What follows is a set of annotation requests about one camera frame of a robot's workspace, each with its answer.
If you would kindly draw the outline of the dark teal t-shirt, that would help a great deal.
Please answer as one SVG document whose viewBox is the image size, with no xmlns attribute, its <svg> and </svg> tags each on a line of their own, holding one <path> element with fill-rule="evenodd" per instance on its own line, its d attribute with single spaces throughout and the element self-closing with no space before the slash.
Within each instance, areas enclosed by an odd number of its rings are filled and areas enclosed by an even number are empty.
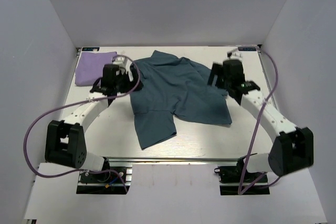
<svg viewBox="0 0 336 224">
<path fill-rule="evenodd" d="M 205 65 L 157 50 L 135 64 L 143 87 L 130 94 L 130 101 L 141 149 L 174 137 L 175 116 L 192 123 L 232 123 L 228 93 L 207 84 L 211 70 Z"/>
</svg>

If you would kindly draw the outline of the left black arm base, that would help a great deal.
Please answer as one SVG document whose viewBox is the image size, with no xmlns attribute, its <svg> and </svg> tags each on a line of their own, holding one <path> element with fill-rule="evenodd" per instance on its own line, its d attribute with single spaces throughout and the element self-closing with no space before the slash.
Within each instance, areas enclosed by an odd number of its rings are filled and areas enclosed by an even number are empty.
<svg viewBox="0 0 336 224">
<path fill-rule="evenodd" d="M 129 190 L 132 178 L 132 166 L 111 166 L 115 173 L 91 174 L 81 172 L 78 178 L 76 194 L 78 195 L 126 195 L 127 192 L 120 179 Z"/>
</svg>

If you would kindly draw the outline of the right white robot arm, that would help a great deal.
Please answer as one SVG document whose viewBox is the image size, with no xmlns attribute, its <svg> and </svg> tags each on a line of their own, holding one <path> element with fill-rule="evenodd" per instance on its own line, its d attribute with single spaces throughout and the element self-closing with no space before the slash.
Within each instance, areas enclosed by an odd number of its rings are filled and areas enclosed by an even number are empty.
<svg viewBox="0 0 336 224">
<path fill-rule="evenodd" d="M 251 154 L 237 163 L 238 177 L 247 182 L 256 173 L 273 172 L 282 177 L 309 168 L 314 163 L 313 133 L 287 120 L 273 105 L 268 104 L 260 87 L 247 81 L 243 64 L 238 59 L 214 63 L 208 85 L 225 89 L 242 108 L 248 111 L 272 140 L 268 153 Z"/>
</svg>

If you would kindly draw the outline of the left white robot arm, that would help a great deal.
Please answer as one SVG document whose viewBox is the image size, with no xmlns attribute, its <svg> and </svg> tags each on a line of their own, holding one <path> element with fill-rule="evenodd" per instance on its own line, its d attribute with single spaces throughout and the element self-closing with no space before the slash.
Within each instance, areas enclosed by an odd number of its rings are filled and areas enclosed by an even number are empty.
<svg viewBox="0 0 336 224">
<path fill-rule="evenodd" d="M 107 64 L 102 77 L 92 85 L 84 103 L 60 121 L 51 121 L 47 127 L 45 160 L 62 166 L 93 171 L 101 182 L 110 178 L 111 168 L 105 157 L 87 151 L 85 132 L 93 121 L 117 97 L 141 90 L 140 71 L 134 64 L 127 71 L 121 64 Z"/>
</svg>

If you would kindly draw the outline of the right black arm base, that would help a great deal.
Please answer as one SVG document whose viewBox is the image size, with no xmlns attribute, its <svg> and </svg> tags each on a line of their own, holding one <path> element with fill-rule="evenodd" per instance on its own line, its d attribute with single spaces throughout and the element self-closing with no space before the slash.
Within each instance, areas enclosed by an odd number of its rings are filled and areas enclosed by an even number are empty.
<svg viewBox="0 0 336 224">
<path fill-rule="evenodd" d="M 238 196 L 238 186 L 244 166 L 244 158 L 238 159 L 234 166 L 218 166 L 214 173 L 219 178 L 219 191 L 221 196 Z M 268 177 L 264 175 L 257 183 L 249 188 L 244 195 L 269 195 Z"/>
</svg>

